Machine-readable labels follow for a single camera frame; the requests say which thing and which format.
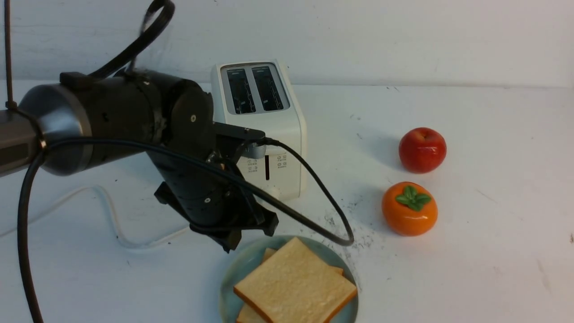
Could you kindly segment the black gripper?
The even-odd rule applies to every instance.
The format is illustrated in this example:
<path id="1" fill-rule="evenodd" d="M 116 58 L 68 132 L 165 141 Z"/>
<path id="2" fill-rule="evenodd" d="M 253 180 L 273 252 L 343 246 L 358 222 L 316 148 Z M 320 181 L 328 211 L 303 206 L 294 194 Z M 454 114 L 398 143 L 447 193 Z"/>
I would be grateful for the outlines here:
<path id="1" fill-rule="evenodd" d="M 154 194 L 156 199 L 176 210 L 192 231 L 210 237 L 225 252 L 238 247 L 244 230 L 261 230 L 273 236 L 277 214 L 257 202 L 249 190 L 207 170 L 207 166 L 213 166 L 244 180 L 237 163 L 244 151 L 264 137 L 263 131 L 218 122 L 169 126 L 162 145 L 174 153 L 199 159 L 200 165 L 148 153 L 163 177 Z"/>

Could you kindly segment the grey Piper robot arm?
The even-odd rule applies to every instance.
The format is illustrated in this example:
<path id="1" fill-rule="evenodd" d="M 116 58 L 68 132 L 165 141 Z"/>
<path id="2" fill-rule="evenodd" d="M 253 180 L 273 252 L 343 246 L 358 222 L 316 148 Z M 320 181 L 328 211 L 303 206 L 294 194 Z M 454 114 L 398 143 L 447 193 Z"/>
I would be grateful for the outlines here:
<path id="1" fill-rule="evenodd" d="M 188 79 L 160 72 L 118 72 L 96 79 L 63 72 L 55 84 L 31 88 L 18 112 L 1 112 L 1 174 L 30 164 L 42 144 L 76 137 L 130 140 L 194 157 L 191 166 L 162 153 L 148 155 L 163 182 L 155 192 L 190 228 L 234 250 L 244 230 L 274 235 L 277 215 L 254 194 L 207 171 L 207 165 L 244 178 L 237 166 L 243 151 L 265 137 L 213 120 L 213 97 Z"/>

